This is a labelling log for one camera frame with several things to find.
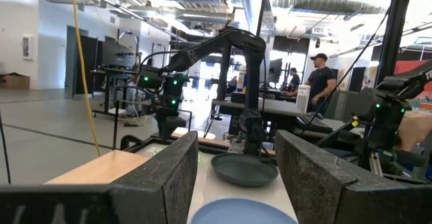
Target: framed picture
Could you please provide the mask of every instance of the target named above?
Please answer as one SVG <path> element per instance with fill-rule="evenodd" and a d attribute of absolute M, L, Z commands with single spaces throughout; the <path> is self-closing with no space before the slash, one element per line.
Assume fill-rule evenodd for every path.
<path fill-rule="evenodd" d="M 33 60 L 33 36 L 24 35 L 22 37 L 22 58 Z"/>

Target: person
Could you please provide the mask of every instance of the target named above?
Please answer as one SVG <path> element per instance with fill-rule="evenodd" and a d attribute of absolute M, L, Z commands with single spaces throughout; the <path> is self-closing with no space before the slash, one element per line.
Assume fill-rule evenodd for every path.
<path fill-rule="evenodd" d="M 325 97 L 336 87 L 336 75 L 332 69 L 325 65 L 325 62 L 327 62 L 325 54 L 319 53 L 310 59 L 313 60 L 316 70 L 310 74 L 305 83 L 311 87 L 307 111 L 316 112 L 323 104 Z M 326 108 L 323 106 L 319 113 L 324 115 L 325 110 Z"/>
<path fill-rule="evenodd" d="M 282 92 L 284 96 L 297 96 L 298 86 L 300 85 L 300 77 L 297 74 L 297 69 L 295 67 L 290 69 L 290 75 L 292 79 L 288 86 L 288 91 Z"/>
<path fill-rule="evenodd" d="M 432 115 L 422 117 L 404 117 L 399 125 L 400 150 L 411 151 L 417 143 L 432 133 Z"/>

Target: white table surface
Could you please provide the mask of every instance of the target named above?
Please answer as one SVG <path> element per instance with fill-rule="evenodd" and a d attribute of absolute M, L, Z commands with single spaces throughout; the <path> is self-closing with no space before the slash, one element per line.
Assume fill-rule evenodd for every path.
<path fill-rule="evenodd" d="M 152 157 L 161 151 L 164 145 L 150 144 L 136 154 Z M 210 202 L 223 198 L 245 198 L 263 202 L 286 213 L 297 221 L 296 214 L 286 192 L 284 183 L 280 175 L 273 183 L 262 188 L 243 188 L 220 180 L 211 167 L 213 155 L 199 152 L 198 172 L 192 201 L 189 208 L 188 223 L 191 222 L 194 214 Z"/>
<path fill-rule="evenodd" d="M 225 101 L 212 100 L 212 105 L 220 105 L 225 107 L 233 107 L 237 109 L 244 109 L 244 104 L 231 102 L 231 97 L 227 97 Z M 263 108 L 263 99 L 258 100 L 259 111 Z M 297 109 L 296 103 L 278 101 L 273 99 L 265 99 L 264 112 L 274 113 L 287 116 L 301 116 L 302 113 Z"/>

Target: wooden board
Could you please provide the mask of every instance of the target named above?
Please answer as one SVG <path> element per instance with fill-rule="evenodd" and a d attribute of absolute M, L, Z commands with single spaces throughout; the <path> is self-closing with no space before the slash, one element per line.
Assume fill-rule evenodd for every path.
<path fill-rule="evenodd" d="M 185 128 L 186 131 L 184 130 L 175 130 L 174 133 L 171 134 L 172 138 L 178 139 L 180 137 L 182 137 L 188 130 Z M 207 143 L 207 144 L 215 144 L 215 145 L 219 145 L 219 146 L 227 146 L 230 147 L 230 144 L 224 140 L 217 140 L 217 139 L 208 139 L 208 138 L 201 138 L 200 135 L 198 134 L 198 143 Z M 275 155 L 275 151 L 274 150 L 267 150 L 269 152 L 269 154 L 271 156 Z"/>
<path fill-rule="evenodd" d="M 109 184 L 149 159 L 150 157 L 114 150 L 46 184 Z"/>

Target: man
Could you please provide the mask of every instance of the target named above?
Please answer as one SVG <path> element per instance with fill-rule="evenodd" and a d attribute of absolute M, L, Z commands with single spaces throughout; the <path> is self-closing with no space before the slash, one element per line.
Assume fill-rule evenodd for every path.
<path fill-rule="evenodd" d="M 310 59 L 313 60 L 316 70 L 310 74 L 309 79 L 305 83 L 311 87 L 308 112 L 316 112 L 325 100 L 325 97 L 336 87 L 336 75 L 333 73 L 333 70 L 325 65 L 327 61 L 325 54 L 319 53 Z M 326 108 L 323 106 L 319 113 L 323 115 L 325 110 Z"/>
<path fill-rule="evenodd" d="M 290 75 L 292 79 L 288 87 L 287 92 L 282 92 L 284 96 L 297 96 L 298 85 L 300 85 L 300 77 L 297 75 L 297 69 L 295 67 L 290 69 Z"/>

